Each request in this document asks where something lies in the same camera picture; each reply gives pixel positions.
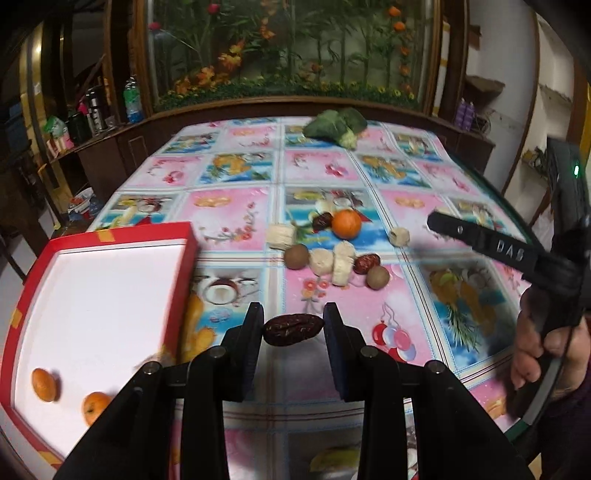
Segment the tablecloth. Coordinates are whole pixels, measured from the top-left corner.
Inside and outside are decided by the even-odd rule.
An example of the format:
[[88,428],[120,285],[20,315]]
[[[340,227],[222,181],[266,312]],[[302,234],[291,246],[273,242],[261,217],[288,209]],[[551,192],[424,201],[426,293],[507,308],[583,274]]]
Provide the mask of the tablecloth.
[[[399,361],[439,359],[506,430],[504,386],[520,275],[460,242],[429,230],[434,209],[523,239],[519,227],[447,155],[432,133],[370,122],[356,151],[302,134],[309,118],[236,119],[183,128],[113,195],[90,230],[189,221],[200,242],[179,361],[221,342],[260,301],[268,320],[317,313],[335,301],[345,323]],[[391,281],[381,291],[352,275],[345,287],[308,268],[286,270],[268,248],[273,223],[293,223],[308,248],[332,249],[332,232],[314,232],[321,211],[354,208],[362,218],[352,241],[377,253]],[[395,248],[387,233],[410,231]],[[324,336],[288,348],[263,344],[247,402],[224,405],[232,480],[355,477],[362,404],[335,391]],[[405,403],[409,478],[417,473],[412,404]],[[181,405],[174,428],[178,473]]]

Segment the white wall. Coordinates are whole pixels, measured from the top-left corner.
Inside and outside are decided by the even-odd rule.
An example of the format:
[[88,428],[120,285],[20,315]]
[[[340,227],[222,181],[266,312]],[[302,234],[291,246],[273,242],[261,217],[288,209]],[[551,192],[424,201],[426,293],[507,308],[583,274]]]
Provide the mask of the white wall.
[[496,144],[485,177],[499,190],[507,180],[521,143],[535,80],[535,37],[530,8],[523,0],[470,0],[470,23],[482,38],[468,73],[505,84],[490,108],[488,138]]

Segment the purple bottle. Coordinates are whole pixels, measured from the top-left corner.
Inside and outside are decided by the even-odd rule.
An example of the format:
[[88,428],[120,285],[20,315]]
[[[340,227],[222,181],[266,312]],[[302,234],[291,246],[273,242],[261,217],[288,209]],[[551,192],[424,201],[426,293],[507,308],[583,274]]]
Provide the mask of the purple bottle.
[[467,103],[464,99],[462,99],[460,105],[457,108],[456,119],[453,122],[453,124],[458,128],[462,128],[462,125],[464,123],[464,115],[466,115],[466,108]]
[[462,128],[467,132],[472,130],[472,122],[474,121],[474,116],[476,115],[474,110],[474,103],[470,102],[470,105],[466,107],[466,114],[464,115],[464,121],[462,123]]

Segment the water bottle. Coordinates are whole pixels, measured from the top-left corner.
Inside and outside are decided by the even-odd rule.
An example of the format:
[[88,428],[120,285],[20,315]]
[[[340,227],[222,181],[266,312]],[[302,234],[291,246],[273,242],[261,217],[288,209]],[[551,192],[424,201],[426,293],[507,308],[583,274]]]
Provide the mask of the water bottle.
[[123,89],[123,99],[125,100],[125,109],[129,123],[136,124],[144,119],[142,111],[142,102],[139,98],[139,87],[135,78],[130,77],[125,83]]

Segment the black bracket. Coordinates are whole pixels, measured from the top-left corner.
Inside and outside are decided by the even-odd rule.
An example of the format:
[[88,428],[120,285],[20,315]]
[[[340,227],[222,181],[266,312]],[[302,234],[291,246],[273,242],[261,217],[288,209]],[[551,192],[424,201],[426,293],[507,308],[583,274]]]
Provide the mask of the black bracket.
[[55,480],[168,480],[171,425],[184,398],[181,480],[229,480],[222,401],[251,389],[263,308],[251,303],[242,326],[191,362],[148,362],[121,389],[70,452]]

